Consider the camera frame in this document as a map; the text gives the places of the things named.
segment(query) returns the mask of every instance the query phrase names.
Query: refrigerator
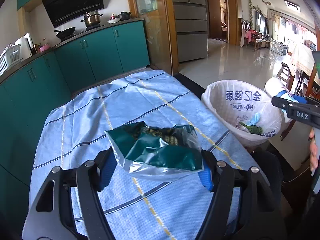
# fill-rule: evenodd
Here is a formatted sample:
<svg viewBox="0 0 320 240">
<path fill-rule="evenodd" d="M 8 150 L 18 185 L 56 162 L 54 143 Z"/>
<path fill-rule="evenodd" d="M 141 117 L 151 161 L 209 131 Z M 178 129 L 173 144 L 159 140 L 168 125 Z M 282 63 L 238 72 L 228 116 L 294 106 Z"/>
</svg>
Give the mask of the refrigerator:
<svg viewBox="0 0 320 240">
<path fill-rule="evenodd" d="M 208 25 L 205 0 L 172 1 L 176 21 L 179 62 L 206 57 Z"/>
</svg>

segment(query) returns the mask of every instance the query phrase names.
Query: light blue tablecloth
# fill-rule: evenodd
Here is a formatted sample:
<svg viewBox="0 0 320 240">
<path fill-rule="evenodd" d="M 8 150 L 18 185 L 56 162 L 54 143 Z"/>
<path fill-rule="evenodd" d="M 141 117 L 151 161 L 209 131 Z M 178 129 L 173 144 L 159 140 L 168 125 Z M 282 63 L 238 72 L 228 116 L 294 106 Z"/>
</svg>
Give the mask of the light blue tablecloth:
<svg viewBox="0 0 320 240">
<path fill-rule="evenodd" d="M 139 121 L 162 128 L 192 124 L 202 148 L 210 149 L 217 160 L 245 170 L 257 165 L 227 128 L 175 78 L 163 71 L 141 72 L 87 90 L 50 113 L 36 151 L 30 204 L 54 166 L 66 170 L 94 159 L 110 147 L 105 130 Z M 212 199 L 197 174 L 159 183 L 134 180 L 118 166 L 110 185 L 98 195 L 116 239 L 130 240 L 194 239 Z M 238 197 L 235 189 L 229 222 L 237 215 Z M 76 188 L 72 188 L 72 204 L 77 229 L 86 234 Z"/>
</svg>

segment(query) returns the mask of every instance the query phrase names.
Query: human hand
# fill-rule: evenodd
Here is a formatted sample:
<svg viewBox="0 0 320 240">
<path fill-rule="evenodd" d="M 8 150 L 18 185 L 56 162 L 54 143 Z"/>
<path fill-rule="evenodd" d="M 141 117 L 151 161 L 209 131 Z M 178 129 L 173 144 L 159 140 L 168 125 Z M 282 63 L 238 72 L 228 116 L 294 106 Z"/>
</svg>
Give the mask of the human hand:
<svg viewBox="0 0 320 240">
<path fill-rule="evenodd" d="M 315 132 L 313 128 L 311 129 L 309 133 L 309 139 L 311 139 L 310 142 L 310 170 L 313 171 L 318 167 L 319 161 L 317 159 L 317 152 L 318 148 L 315 141 Z"/>
</svg>

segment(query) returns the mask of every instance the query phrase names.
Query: hanging plant vine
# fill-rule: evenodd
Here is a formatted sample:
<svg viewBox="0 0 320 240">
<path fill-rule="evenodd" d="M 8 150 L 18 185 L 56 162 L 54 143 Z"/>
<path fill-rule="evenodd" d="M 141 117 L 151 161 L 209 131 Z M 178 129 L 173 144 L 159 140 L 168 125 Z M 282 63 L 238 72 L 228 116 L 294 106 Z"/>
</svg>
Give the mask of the hanging plant vine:
<svg viewBox="0 0 320 240">
<path fill-rule="evenodd" d="M 253 11 L 252 11 L 252 1 L 251 0 L 249 0 L 249 15 L 250 15 L 250 25 L 251 25 L 251 28 L 253 28 L 253 21 L 252 21 Z"/>
</svg>

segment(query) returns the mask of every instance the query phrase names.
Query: white dish rack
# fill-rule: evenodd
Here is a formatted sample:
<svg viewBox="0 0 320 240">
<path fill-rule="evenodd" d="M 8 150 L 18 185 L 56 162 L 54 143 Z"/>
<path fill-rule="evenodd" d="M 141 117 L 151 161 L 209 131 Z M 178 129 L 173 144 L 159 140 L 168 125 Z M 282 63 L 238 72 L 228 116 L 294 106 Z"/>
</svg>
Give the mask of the white dish rack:
<svg viewBox="0 0 320 240">
<path fill-rule="evenodd" d="M 21 44 L 12 46 L 4 50 L 0 56 L 0 75 L 2 75 L 7 69 L 18 64 L 21 61 L 20 55 Z"/>
</svg>

